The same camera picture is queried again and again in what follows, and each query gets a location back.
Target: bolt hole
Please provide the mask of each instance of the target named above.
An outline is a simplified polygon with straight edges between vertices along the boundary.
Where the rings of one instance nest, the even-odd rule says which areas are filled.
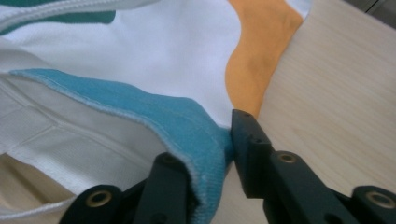
[[[97,190],[92,193],[85,204],[89,207],[100,207],[107,204],[111,200],[111,193],[107,190]]]
[[[336,216],[334,214],[326,214],[324,216],[324,220],[328,224],[343,224],[343,221],[338,216]]]

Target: wood grain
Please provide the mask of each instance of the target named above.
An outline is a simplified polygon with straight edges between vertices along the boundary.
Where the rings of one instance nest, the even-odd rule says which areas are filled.
[[[396,192],[396,31],[342,1],[314,0],[265,93],[259,123],[330,188]],[[212,223],[267,223],[233,168]]]

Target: table surface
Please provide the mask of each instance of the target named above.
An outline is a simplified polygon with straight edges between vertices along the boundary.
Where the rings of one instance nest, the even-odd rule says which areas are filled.
[[[313,0],[265,93],[259,123],[330,188],[396,192],[396,30],[338,0]],[[228,174],[214,224],[267,223]]]

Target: black plastic part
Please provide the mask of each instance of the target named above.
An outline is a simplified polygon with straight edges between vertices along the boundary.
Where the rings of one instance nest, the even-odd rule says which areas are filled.
[[[263,210],[269,224],[291,224],[286,207],[280,200],[264,200]]]
[[[272,180],[293,223],[359,223],[296,154],[271,155]]]
[[[114,186],[99,185],[87,189],[71,204],[60,223],[111,223],[121,199],[122,192]]]
[[[351,212],[361,223],[396,223],[396,195],[374,186],[361,186],[353,190]]]
[[[122,201],[117,209],[117,214],[110,223],[129,224],[134,221],[137,206],[142,196],[143,189],[146,186],[146,182],[147,180],[143,180],[122,193]]]
[[[242,110],[233,110],[231,128],[235,165],[248,198],[271,196],[268,163],[274,149],[255,118]]]
[[[187,222],[189,176],[184,164],[169,153],[158,156],[140,198],[134,224]]]

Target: orange fabric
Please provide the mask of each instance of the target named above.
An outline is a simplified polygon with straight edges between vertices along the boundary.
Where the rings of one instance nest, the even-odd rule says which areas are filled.
[[[258,116],[279,58],[303,18],[283,0],[230,0],[242,34],[226,68],[233,106]]]

